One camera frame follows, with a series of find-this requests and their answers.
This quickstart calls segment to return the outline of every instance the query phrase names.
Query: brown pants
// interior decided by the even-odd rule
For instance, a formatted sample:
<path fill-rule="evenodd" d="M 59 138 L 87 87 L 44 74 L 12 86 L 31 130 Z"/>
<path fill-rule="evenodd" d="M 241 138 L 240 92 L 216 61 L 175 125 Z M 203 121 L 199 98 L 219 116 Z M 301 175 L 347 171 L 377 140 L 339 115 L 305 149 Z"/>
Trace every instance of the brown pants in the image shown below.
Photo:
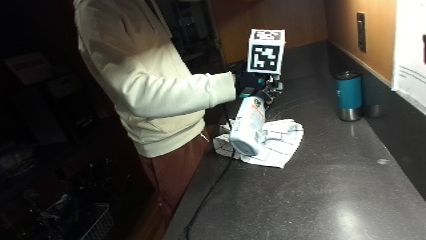
<path fill-rule="evenodd" d="M 153 158 L 140 156 L 150 181 L 156 189 L 159 206 L 168 225 L 197 170 L 208 140 L 199 135 L 175 151 Z"/>

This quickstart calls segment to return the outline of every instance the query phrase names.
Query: travel mug lid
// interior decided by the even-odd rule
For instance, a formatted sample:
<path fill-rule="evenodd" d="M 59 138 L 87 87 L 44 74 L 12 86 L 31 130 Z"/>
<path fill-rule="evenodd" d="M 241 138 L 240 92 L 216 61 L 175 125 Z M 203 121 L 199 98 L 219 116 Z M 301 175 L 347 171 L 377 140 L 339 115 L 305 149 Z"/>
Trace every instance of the travel mug lid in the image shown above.
<path fill-rule="evenodd" d="M 359 72 L 355 72 L 355 71 L 341 72 L 341 73 L 335 75 L 337 80 L 349 80 L 349 79 L 355 79 L 355 78 L 357 78 L 360 76 L 361 76 L 361 74 Z"/>

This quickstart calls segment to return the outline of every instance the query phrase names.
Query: white paper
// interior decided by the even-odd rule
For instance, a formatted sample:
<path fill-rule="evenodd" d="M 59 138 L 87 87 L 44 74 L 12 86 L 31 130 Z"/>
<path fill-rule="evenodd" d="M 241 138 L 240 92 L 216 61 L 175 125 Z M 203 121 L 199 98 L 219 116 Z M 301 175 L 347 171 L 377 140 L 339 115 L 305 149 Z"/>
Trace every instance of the white paper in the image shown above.
<path fill-rule="evenodd" d="M 393 90 L 426 106 L 426 0 L 397 1 Z"/>

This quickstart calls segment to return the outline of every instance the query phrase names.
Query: wall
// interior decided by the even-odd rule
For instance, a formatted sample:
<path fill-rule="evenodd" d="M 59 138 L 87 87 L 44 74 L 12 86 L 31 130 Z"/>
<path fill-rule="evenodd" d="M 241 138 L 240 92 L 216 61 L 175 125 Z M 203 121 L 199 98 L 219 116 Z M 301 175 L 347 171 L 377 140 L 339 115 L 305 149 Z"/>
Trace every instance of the wall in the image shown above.
<path fill-rule="evenodd" d="M 285 29 L 287 48 L 327 39 L 324 0 L 209 0 L 209 3 L 227 64 L 247 58 L 252 28 Z"/>
<path fill-rule="evenodd" d="M 393 76 L 397 0 L 325 0 L 329 41 L 388 82 Z M 357 11 L 366 17 L 366 45 L 359 49 Z"/>

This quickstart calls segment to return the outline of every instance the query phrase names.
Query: black object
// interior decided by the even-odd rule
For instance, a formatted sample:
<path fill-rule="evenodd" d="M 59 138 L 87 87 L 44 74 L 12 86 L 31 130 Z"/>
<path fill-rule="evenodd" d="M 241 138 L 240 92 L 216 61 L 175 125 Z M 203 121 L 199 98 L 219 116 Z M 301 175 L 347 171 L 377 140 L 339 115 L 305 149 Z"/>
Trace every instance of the black object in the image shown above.
<path fill-rule="evenodd" d="M 368 51 L 368 43 L 365 37 L 365 14 L 357 13 L 357 29 L 359 29 L 359 48 L 363 52 Z"/>

